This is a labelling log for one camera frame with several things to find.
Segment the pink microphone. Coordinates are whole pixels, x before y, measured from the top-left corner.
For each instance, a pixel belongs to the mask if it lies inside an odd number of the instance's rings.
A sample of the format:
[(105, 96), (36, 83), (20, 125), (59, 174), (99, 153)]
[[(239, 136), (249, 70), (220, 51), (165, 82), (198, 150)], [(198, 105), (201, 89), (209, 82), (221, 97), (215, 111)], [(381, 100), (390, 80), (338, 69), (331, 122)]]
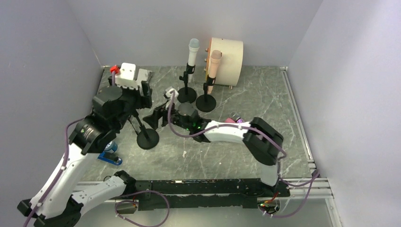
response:
[(231, 118), (227, 118), (227, 119), (225, 120), (225, 122), (226, 122), (226, 123), (235, 123), (235, 121), (234, 121), (233, 119), (231, 119)]

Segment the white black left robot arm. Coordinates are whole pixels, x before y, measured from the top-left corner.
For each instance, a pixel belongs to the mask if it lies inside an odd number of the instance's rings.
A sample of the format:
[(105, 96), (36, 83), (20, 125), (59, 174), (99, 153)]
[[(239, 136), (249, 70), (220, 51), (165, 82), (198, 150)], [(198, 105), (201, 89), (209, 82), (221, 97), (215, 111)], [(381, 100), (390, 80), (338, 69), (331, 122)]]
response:
[(72, 227), (104, 201), (136, 190), (136, 180), (122, 170), (101, 184), (73, 191), (125, 123), (139, 109), (152, 106), (151, 95), (149, 83), (142, 81), (134, 87), (104, 87), (93, 97), (91, 113), (75, 120), (75, 129), (65, 135), (64, 154), (45, 185), (33, 198), (18, 204), (27, 222), (34, 219), (36, 227)]

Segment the black round-base mic stand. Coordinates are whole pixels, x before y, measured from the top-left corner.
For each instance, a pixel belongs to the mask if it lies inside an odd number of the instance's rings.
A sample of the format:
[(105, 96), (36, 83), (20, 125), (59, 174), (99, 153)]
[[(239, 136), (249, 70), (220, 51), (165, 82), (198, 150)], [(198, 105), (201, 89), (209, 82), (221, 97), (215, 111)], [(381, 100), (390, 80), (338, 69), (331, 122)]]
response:
[(203, 83), (203, 95), (200, 95), (195, 102), (196, 107), (202, 112), (211, 112), (216, 108), (217, 102), (212, 95), (208, 94), (208, 84)]
[(179, 80), (184, 82), (184, 87), (178, 90), (178, 101), (180, 103), (193, 103), (197, 99), (196, 91), (188, 87), (189, 76), (194, 73), (195, 66), (186, 65), (186, 70), (183, 72), (183, 75), (179, 77)]
[(149, 150), (159, 143), (159, 134), (152, 128), (146, 128), (135, 111), (132, 115), (139, 124), (140, 131), (137, 133), (137, 144), (141, 149)]

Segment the peach microphone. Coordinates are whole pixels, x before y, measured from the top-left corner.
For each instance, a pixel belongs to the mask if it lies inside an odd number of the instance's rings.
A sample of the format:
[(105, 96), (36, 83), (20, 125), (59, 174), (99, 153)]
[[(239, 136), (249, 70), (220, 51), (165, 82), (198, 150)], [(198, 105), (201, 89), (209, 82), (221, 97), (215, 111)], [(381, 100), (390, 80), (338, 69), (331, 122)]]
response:
[(214, 50), (210, 55), (209, 73), (207, 76), (207, 94), (211, 94), (215, 84), (217, 70), (221, 61), (222, 53), (220, 50)]

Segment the white microphone silver grille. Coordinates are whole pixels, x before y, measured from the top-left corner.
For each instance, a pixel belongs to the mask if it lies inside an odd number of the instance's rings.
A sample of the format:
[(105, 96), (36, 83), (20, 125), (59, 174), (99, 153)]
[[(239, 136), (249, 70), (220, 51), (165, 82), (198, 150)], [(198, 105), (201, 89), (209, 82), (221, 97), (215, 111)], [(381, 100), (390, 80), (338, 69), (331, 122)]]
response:
[(189, 46), (189, 56), (187, 61), (187, 73), (188, 73), (188, 82), (191, 82), (195, 70), (197, 52), (200, 48), (200, 42), (198, 39), (192, 38), (188, 46)]

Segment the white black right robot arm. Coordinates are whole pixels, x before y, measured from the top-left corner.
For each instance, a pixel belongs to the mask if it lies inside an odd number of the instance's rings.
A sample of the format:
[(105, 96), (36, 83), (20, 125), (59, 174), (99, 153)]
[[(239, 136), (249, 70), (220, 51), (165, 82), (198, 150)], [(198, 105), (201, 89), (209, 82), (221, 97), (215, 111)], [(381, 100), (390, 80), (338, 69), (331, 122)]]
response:
[(260, 180), (275, 186), (279, 180), (279, 153), (284, 137), (262, 118), (250, 122), (227, 123), (203, 118), (191, 104), (161, 105), (143, 118), (154, 130), (159, 126), (178, 126), (188, 131), (188, 138), (197, 142), (231, 142), (243, 144), (261, 166)]

